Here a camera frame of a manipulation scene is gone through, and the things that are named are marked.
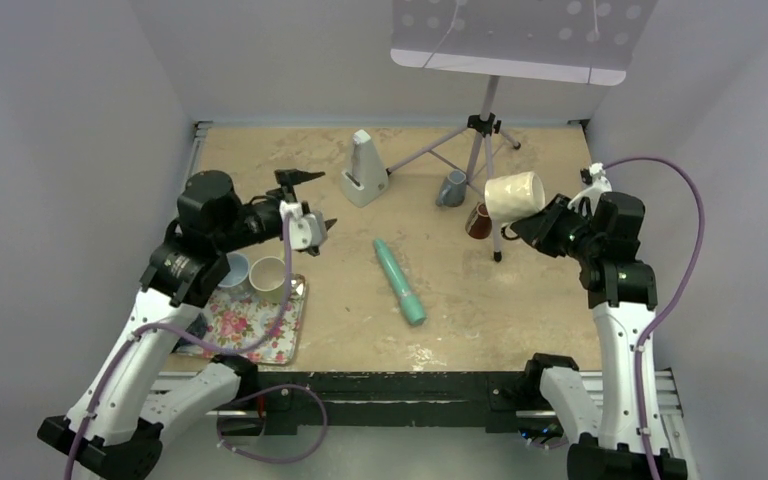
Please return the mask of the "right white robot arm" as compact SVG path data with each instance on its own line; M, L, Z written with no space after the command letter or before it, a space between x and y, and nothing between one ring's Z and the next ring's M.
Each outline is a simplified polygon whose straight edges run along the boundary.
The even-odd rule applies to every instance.
M645 205L606 192L584 217L558 194L541 211L509 224L516 237L550 257L580 266L597 329L603 400L560 357L533 358L524 399L553 408L569 442L570 479L686 479L687 462L670 451L658 404L651 340L658 305L653 268L638 259Z

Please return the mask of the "cream mug black handle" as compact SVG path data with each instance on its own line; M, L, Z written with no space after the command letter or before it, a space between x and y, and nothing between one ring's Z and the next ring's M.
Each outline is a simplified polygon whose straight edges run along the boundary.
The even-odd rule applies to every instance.
M501 227L537 214L546 206L542 180L534 171L487 180L483 203L491 220L494 240L501 239Z

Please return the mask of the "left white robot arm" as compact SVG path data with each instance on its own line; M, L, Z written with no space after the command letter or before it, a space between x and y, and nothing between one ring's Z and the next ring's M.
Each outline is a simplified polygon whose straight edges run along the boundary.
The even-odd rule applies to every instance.
M313 172L279 169L276 187L248 201L219 170L186 181L103 366L67 413L38 429L41 441L66 456L65 478L144 479L167 445L217 407L249 407L264 428L277 425L289 402L281 385L262 385L248 347L204 343L212 359L201 372L157 398L151 390L173 346L188 337L228 275L231 252L279 239L287 253L318 254L331 222L295 192L315 179Z

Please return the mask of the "green mug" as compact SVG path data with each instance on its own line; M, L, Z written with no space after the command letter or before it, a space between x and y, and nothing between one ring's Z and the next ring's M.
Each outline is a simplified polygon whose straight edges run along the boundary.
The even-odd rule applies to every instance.
M280 304L285 296L288 273L283 259L266 256L256 260L249 272L249 281L260 300Z

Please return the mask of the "dark blue mug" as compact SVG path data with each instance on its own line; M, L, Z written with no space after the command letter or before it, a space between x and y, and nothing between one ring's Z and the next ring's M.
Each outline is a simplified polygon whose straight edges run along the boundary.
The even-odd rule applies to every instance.
M187 333L201 340L205 338L209 331L210 323L203 314L199 314L186 329Z

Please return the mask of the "light grey footed mug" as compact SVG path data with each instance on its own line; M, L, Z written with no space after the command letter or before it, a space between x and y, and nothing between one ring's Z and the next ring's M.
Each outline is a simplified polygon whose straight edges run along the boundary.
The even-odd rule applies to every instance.
M250 261L248 257L239 252L227 254L229 264L228 274L219 282L218 288L230 295L247 294L251 290L249 281Z

